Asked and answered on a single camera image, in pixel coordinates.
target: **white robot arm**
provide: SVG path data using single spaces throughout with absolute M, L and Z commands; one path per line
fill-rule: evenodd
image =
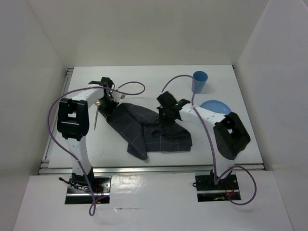
M 111 88 L 113 82 L 110 78 L 103 77 L 101 81 L 92 81 L 89 83 L 89 87 L 98 85 Z M 118 102 L 114 98 L 111 98 L 109 93 L 110 90 L 105 89 L 84 90 L 72 99 L 61 99 L 59 103 L 57 129 L 65 138 L 69 151 L 82 163 L 90 182 L 94 179 L 94 173 L 93 167 L 89 162 L 86 146 L 86 135 L 90 127 L 88 108 L 99 100 L 108 110 L 112 111 L 118 105 Z M 83 171 L 80 169 L 78 162 L 75 158 L 72 158 L 72 161 L 73 173 L 71 183 L 87 186 Z
M 192 105 L 188 100 L 176 101 L 168 91 L 162 93 L 157 100 L 161 104 L 158 110 L 162 126 L 174 123 L 176 119 L 202 126 L 195 110 L 198 111 L 208 130 L 212 131 L 215 137 L 213 140 L 216 141 L 213 146 L 216 146 L 220 153 L 215 153 L 217 176 L 221 176 L 234 165 L 238 153 L 244 150 L 250 142 L 249 134 L 234 112 L 225 115 Z M 230 172 L 226 172 L 221 179 L 226 178 Z

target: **white table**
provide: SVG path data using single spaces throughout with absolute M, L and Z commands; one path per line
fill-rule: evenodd
M 193 173 L 113 176 L 110 204 L 65 205 L 59 176 L 30 177 L 14 231 L 292 231 L 270 171 L 252 171 L 258 192 L 249 205 L 197 202 Z M 253 194 L 248 174 L 237 172 L 243 202 Z
M 140 81 L 146 85 L 142 95 L 127 96 L 122 102 L 133 103 L 157 111 L 156 100 L 163 86 L 172 77 L 180 74 L 192 75 L 195 71 L 205 71 L 209 78 L 202 94 L 197 94 L 195 103 L 200 105 L 208 100 L 220 100 L 236 112 L 251 136 L 251 142 L 240 153 L 236 162 L 239 164 L 262 164 L 261 155 L 241 96 L 241 92 L 231 65 L 179 65 L 179 66 L 102 66 L 75 67 L 68 90 L 84 88 L 92 80 L 110 77 L 116 86 L 128 81 Z M 192 80 L 187 77 L 173 81 L 167 90 L 177 100 L 190 100 Z M 139 85 L 127 85 L 121 90 L 138 92 Z M 192 135 L 192 149 L 186 153 L 148 153 L 146 162 L 127 152 L 127 142 L 111 128 L 99 114 L 96 130 L 93 130 L 96 106 L 89 109 L 90 130 L 87 134 L 87 148 L 90 162 L 94 167 L 152 167 L 152 166 L 195 166 L 213 163 L 204 129 L 189 122 L 181 122 Z M 66 147 L 66 143 L 56 129 L 56 139 Z M 49 168 L 70 168 L 70 156 L 51 142 L 47 159 Z

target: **red wire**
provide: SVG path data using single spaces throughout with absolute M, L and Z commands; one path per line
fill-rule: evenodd
M 232 192 L 229 194 L 229 196 L 231 196 L 231 195 L 234 194 L 234 187 L 233 187 L 233 185 L 230 184 L 229 182 L 228 182 L 228 185 L 232 188 Z

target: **blue plate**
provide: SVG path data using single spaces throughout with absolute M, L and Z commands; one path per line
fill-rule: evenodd
M 216 113 L 229 114 L 231 112 L 231 109 L 225 103 L 218 100 L 206 101 L 200 107 Z

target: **dark plaid cloth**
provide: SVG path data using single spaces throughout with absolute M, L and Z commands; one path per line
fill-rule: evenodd
M 158 113 L 131 103 L 120 104 L 107 120 L 128 141 L 127 151 L 146 160 L 147 152 L 190 151 L 192 138 L 178 124 L 160 127 Z

